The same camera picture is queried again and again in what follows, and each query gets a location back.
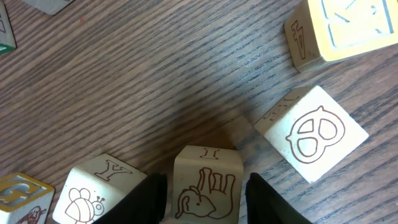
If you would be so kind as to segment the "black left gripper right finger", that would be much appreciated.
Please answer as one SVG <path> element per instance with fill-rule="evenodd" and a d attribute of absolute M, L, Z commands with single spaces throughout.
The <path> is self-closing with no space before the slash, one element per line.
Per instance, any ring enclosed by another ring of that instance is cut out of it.
<path fill-rule="evenodd" d="M 248 224 L 311 224 L 258 173 L 246 184 Z"/>

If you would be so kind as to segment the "yellow letter wooden block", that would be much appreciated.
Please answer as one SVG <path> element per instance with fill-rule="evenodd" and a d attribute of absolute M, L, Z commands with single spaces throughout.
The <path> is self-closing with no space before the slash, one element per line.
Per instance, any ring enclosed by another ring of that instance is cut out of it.
<path fill-rule="evenodd" d="M 44 224 L 55 189 L 21 172 L 1 177 L 1 224 Z"/>

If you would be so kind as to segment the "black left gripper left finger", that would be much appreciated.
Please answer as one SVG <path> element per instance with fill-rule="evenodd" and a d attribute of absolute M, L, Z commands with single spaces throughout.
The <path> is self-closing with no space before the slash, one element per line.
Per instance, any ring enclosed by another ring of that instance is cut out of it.
<path fill-rule="evenodd" d="M 167 204 L 167 176 L 151 174 L 94 224 L 159 224 Z"/>

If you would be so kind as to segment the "red edged bee block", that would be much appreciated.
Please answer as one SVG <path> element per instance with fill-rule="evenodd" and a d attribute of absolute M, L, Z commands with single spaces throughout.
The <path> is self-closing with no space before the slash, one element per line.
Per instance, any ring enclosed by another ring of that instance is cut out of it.
<path fill-rule="evenodd" d="M 174 161 L 167 218 L 175 223 L 238 223 L 243 174 L 236 150 L 185 146 Z"/>

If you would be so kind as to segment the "white block near arm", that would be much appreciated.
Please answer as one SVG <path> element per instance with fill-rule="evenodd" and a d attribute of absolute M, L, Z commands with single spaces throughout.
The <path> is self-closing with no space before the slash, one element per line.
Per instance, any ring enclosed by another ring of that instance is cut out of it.
<path fill-rule="evenodd" d="M 67 177 L 52 218 L 57 223 L 93 223 L 146 177 L 109 154 L 78 164 Z"/>

